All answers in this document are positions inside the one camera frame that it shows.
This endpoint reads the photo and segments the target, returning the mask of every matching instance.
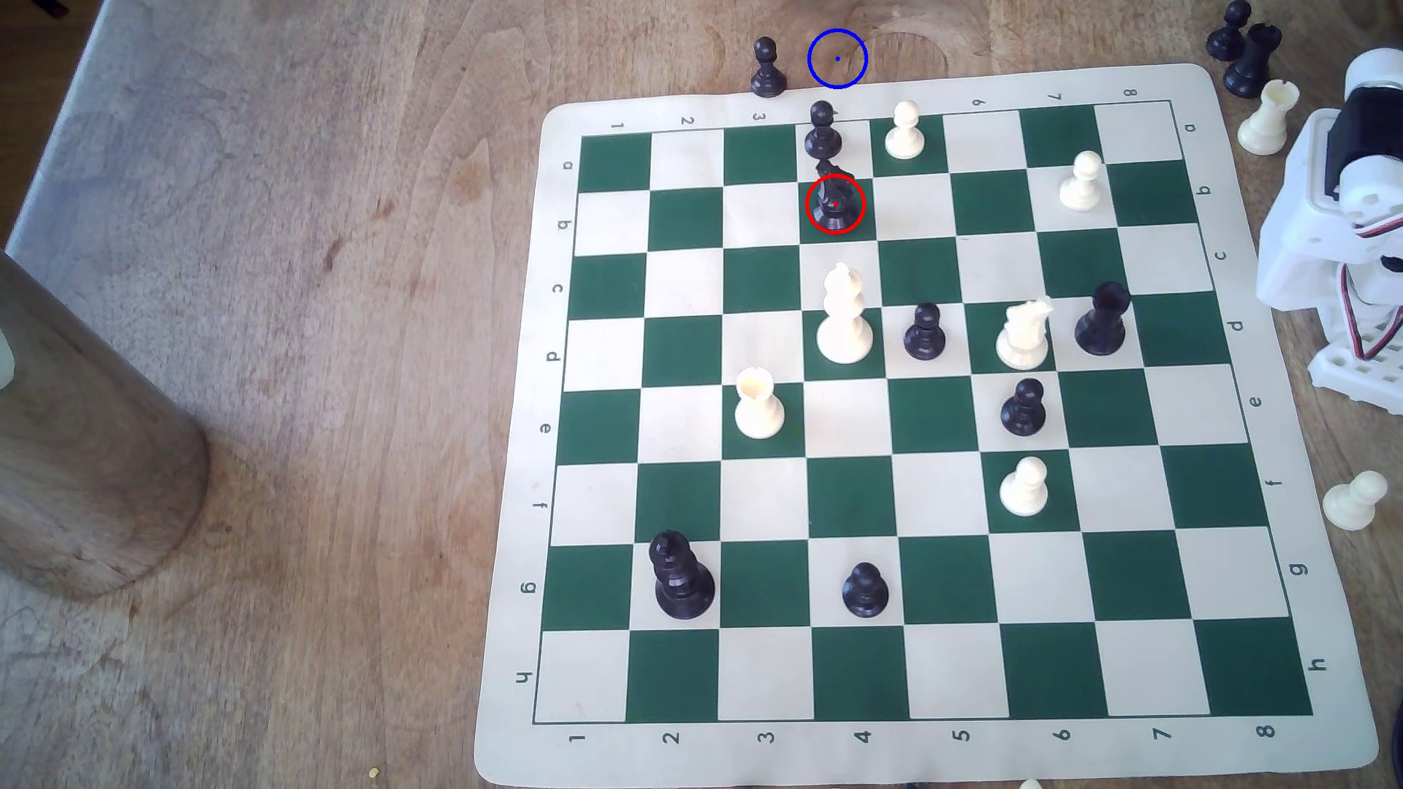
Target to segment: chess piece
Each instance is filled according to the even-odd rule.
[[[818,352],[831,362],[850,365],[873,350],[873,327],[863,317],[863,278],[839,263],[824,277],[824,312],[818,324]]]
[[[735,404],[735,427],[741,434],[765,439],[784,427],[784,403],[774,396],[774,376],[769,371],[749,366],[735,376],[735,393],[741,402]]]

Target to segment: blue circle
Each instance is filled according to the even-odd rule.
[[[825,83],[824,77],[818,76],[818,72],[814,70],[814,48],[818,46],[818,42],[822,41],[824,37],[828,35],[828,34],[831,34],[831,32],[840,32],[840,34],[845,34],[845,35],[850,35],[850,37],[853,37],[853,41],[857,42],[857,46],[863,48],[863,70],[856,77],[853,77],[853,81],[847,81],[847,83],[843,83],[843,84]],[[833,90],[843,90],[845,87],[853,87],[854,84],[857,84],[857,80],[863,79],[863,76],[867,74],[867,45],[863,42],[861,38],[857,38],[856,32],[853,32],[850,29],[843,29],[843,28],[829,28],[829,29],[825,29],[824,32],[818,34],[818,38],[814,39],[814,44],[808,45],[808,73],[814,74],[814,79],[818,80],[818,84],[821,84],[824,87],[831,87]]]

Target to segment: black pawn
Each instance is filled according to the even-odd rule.
[[[1208,37],[1208,56],[1223,63],[1242,58],[1242,25],[1251,17],[1251,3],[1233,0],[1223,11],[1223,27]]]
[[[673,619],[696,619],[711,606],[716,578],[697,562],[687,538],[673,531],[659,533],[648,545],[648,559],[658,578],[655,592],[664,614]]]
[[[1042,382],[1024,378],[1013,389],[1013,397],[1003,403],[999,421],[1013,435],[1033,435],[1048,421],[1048,410],[1042,406]]]
[[[1271,80],[1267,60],[1281,46],[1281,29],[1256,24],[1247,29],[1247,44],[1242,56],[1223,72],[1223,87],[1237,98],[1257,98]]]
[[[843,581],[843,605],[863,619],[881,614],[890,597],[887,581],[881,580],[877,566],[870,562],[859,563]]]
[[[940,307],[926,302],[916,305],[916,323],[902,338],[906,352],[920,361],[930,361],[946,350],[946,333],[940,329]]]
[[[1131,292],[1120,282],[1101,282],[1092,293],[1092,309],[1076,321],[1076,344],[1093,357],[1108,357],[1125,343],[1125,320]]]
[[[760,69],[751,77],[751,93],[760,98],[774,98],[788,87],[784,72],[774,67],[774,58],[777,58],[774,39],[767,35],[756,38],[755,60],[759,62]]]

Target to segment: white pawn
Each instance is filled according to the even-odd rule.
[[[873,327],[863,317],[863,278],[839,263],[824,277],[824,312],[818,324],[818,352],[840,365],[850,365],[873,350]]]
[[[1101,190],[1096,178],[1101,174],[1101,157],[1094,150],[1083,150],[1072,161],[1072,177],[1062,181],[1058,197],[1062,205],[1072,211],[1092,211],[1101,202]]]
[[[1261,107],[1237,126],[1237,145],[1247,153],[1271,156],[1287,145],[1287,112],[1301,101],[1301,88],[1271,80],[1261,88]]]
[[[784,403],[774,396],[774,376],[758,366],[748,366],[735,376],[735,427],[741,434],[765,439],[784,427]]]
[[[887,132],[887,154],[892,159],[915,159],[926,149],[926,135],[916,128],[920,110],[915,101],[902,101],[892,112],[897,128]]]
[[[1374,505],[1389,493],[1379,472],[1361,472],[1350,484],[1337,484],[1324,494],[1320,508],[1331,524],[1357,532],[1374,522]]]

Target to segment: green square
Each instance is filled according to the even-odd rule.
[[[1218,295],[1146,293],[1132,296],[1135,333],[1139,334],[1145,366],[1222,365],[1228,355]]]
[[[556,463],[638,460],[638,390],[565,392],[560,396]]]
[[[1069,446],[1159,444],[1142,368],[1062,372],[1058,387]]]
[[[784,406],[784,424],[765,439],[755,439],[735,425],[735,404],[741,402],[735,386],[721,392],[721,456],[739,458],[803,458],[804,456],[804,385],[776,383],[774,396]]]
[[[1009,717],[1107,717],[1094,623],[1000,625],[999,630]]]
[[[954,239],[878,241],[881,303],[960,302],[960,261]]]
[[[1115,227],[1038,233],[1042,286],[1054,299],[1090,296],[1101,282],[1125,284]]]
[[[1159,453],[1176,526],[1267,525],[1250,444],[1160,446]]]
[[[808,459],[808,536],[895,533],[891,455]]]
[[[1198,222],[1183,159],[1107,164],[1106,178],[1115,202],[1115,223],[1121,227]]]
[[[873,150],[887,149],[887,132],[897,128],[891,118],[873,118],[867,122],[871,132]],[[926,138],[925,147],[912,159],[897,159],[878,153],[873,156],[873,175],[882,178],[887,175],[922,175],[929,173],[948,173],[950,164],[946,161],[946,121],[940,115],[922,115],[916,121],[916,128]]]
[[[718,630],[629,633],[627,723],[710,723],[717,719]]]
[[[1037,515],[1023,517],[1009,512],[999,501],[999,486],[1019,460],[1028,456],[1038,458],[1048,468],[1048,503]],[[1066,449],[984,452],[979,463],[984,468],[984,507],[989,514],[991,533],[1075,532],[1082,528],[1072,486],[1072,458]]]
[[[969,376],[887,380],[892,452],[972,452],[974,392]]]
[[[808,628],[808,542],[721,543],[723,628]]]
[[[648,251],[721,247],[721,187],[648,197]]]
[[[798,309],[798,247],[749,247],[723,253],[724,312]]]
[[[1188,619],[1174,532],[1083,533],[1099,621]]]
[[[804,380],[839,380],[854,378],[885,378],[887,357],[881,344],[881,307],[863,310],[863,319],[873,329],[873,350],[861,359],[840,365],[828,361],[828,357],[818,352],[818,324],[824,323],[828,314],[824,310],[808,310],[804,313]]]
[[[814,720],[908,720],[901,628],[814,628]]]
[[[692,542],[721,539],[721,463],[641,463],[634,542],[676,529]]]
[[[721,316],[650,317],[643,321],[643,385],[721,383]]]
[[[1020,110],[1019,122],[1028,167],[1070,167],[1083,150],[1101,153],[1096,108],[1090,104]]]
[[[1301,647],[1291,619],[1194,622],[1214,715],[1310,715]]]
[[[998,622],[989,538],[901,538],[901,595],[908,625]]]
[[[955,233],[1031,233],[1033,201],[1027,170],[951,173]]]
[[[798,180],[794,126],[728,128],[723,135],[725,147],[723,183],[727,185]]]
[[[579,191],[647,190],[652,135],[600,135],[579,140]]]
[[[563,545],[546,557],[542,630],[627,630],[631,545]]]
[[[570,268],[570,319],[643,317],[648,256],[577,257]]]
[[[981,302],[965,305],[965,337],[969,338],[969,372],[979,375],[985,372],[1021,372],[1003,364],[995,343],[999,331],[1003,331],[1003,321],[1007,320],[1009,307],[1023,302]],[[1056,369],[1056,358],[1052,352],[1052,341],[1048,340],[1048,358],[1033,371]]]

